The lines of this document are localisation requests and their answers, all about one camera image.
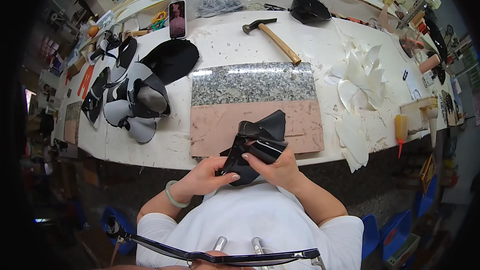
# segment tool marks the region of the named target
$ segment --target hammer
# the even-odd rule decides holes
[[[290,47],[287,46],[283,42],[283,40],[281,40],[275,33],[273,33],[270,29],[268,29],[267,26],[265,26],[265,24],[275,23],[276,21],[277,19],[257,20],[251,23],[250,25],[243,25],[242,30],[243,32],[245,32],[245,34],[249,34],[250,31],[252,31],[253,29],[259,28],[266,35],[268,35],[273,40],[273,42],[280,47],[280,49],[282,49],[282,51],[293,61],[293,65],[296,66],[302,61],[300,57],[297,54],[295,54],[295,52],[292,51],[292,49],[290,49]]]

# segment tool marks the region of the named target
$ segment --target woman's right hand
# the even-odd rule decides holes
[[[280,157],[271,165],[267,165],[250,153],[242,154],[250,166],[269,183],[292,192],[306,177],[299,171],[295,155],[290,147],[285,148]]]

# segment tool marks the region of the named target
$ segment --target hammer head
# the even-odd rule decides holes
[[[252,31],[254,29],[257,29],[258,25],[260,25],[260,24],[267,25],[269,23],[275,23],[276,21],[277,21],[277,19],[256,20],[253,23],[251,23],[250,25],[243,25],[242,30],[243,30],[243,32],[245,32],[245,34],[248,34],[248,33],[250,33],[250,31]]]

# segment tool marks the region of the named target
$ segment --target glue bottle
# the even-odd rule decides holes
[[[398,158],[400,158],[400,154],[402,153],[402,145],[405,142],[405,139],[407,138],[408,132],[409,132],[409,117],[407,115],[396,115],[395,116],[395,137],[398,140],[398,144],[400,145],[400,148],[398,150]]]

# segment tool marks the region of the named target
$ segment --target woman's left hand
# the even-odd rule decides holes
[[[223,167],[226,157],[210,157],[202,160],[179,182],[172,184],[175,192],[182,195],[207,195],[222,185],[232,183],[240,179],[237,173],[227,173],[215,177],[215,170]]]

